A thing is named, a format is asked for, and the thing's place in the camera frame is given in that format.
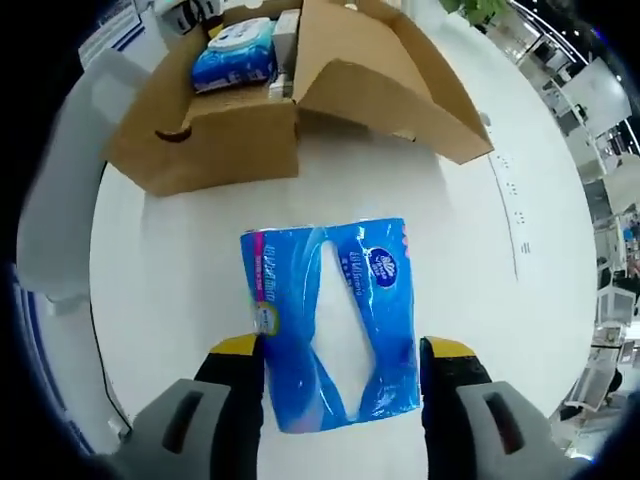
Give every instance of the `wall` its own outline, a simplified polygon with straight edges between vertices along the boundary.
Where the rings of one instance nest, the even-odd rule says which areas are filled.
[[[586,125],[594,137],[631,115],[627,94],[601,58],[585,67],[562,90],[574,104],[587,109]]]
[[[140,14],[144,31],[124,49],[124,55],[142,68],[153,71],[167,53],[161,31],[151,10]]]

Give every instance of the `tissue pack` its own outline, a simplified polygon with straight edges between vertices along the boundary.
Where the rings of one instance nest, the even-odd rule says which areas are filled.
[[[357,307],[374,367],[355,415],[313,350],[323,244]],[[248,232],[242,257],[265,339],[269,389],[280,429],[329,430],[419,406],[413,289],[402,219]]]
[[[277,70],[273,28],[268,18],[252,18],[223,29],[193,65],[196,92],[269,80]]]

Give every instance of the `open cardboard box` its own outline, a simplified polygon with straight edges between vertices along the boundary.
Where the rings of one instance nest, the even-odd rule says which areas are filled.
[[[185,36],[138,93],[107,160],[144,190],[171,195],[298,173],[297,110],[341,117],[429,145],[456,163],[492,150],[460,80],[403,13],[380,0],[264,0],[225,12],[225,24],[302,8],[292,98],[267,85],[196,95],[193,62],[206,47]]]

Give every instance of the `box flap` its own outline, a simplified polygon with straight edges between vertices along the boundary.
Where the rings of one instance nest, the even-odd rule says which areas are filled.
[[[180,135],[154,132],[108,148],[108,160],[159,196],[298,174],[296,111],[291,101],[198,115]]]
[[[399,15],[388,7],[392,16]],[[395,33],[384,23],[321,0],[305,2],[300,18],[293,98],[303,99],[329,62],[357,64],[395,80],[422,98],[429,89]]]
[[[302,10],[293,98],[301,108],[415,139],[457,163],[492,150],[462,84],[404,14],[377,0]]]
[[[405,15],[395,20],[393,28],[425,79],[433,101],[490,144],[489,135],[469,94],[431,40]]]

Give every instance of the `white tabletop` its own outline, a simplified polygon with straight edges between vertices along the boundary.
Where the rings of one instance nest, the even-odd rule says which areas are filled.
[[[585,365],[595,311],[580,179],[545,105],[488,39],[456,16],[432,39],[491,119],[491,161],[457,166],[400,139],[329,128],[302,136],[295,179],[154,198],[106,169],[91,297],[106,369],[129,416],[192,377],[212,345],[252,330],[242,232],[385,216],[407,224],[416,337],[468,344],[494,380],[553,412]],[[515,213],[504,159],[518,185]],[[336,327],[336,338],[342,333]],[[349,355],[344,347],[336,343],[337,356]],[[415,411],[285,435],[266,396],[260,478],[424,478],[419,423]]]

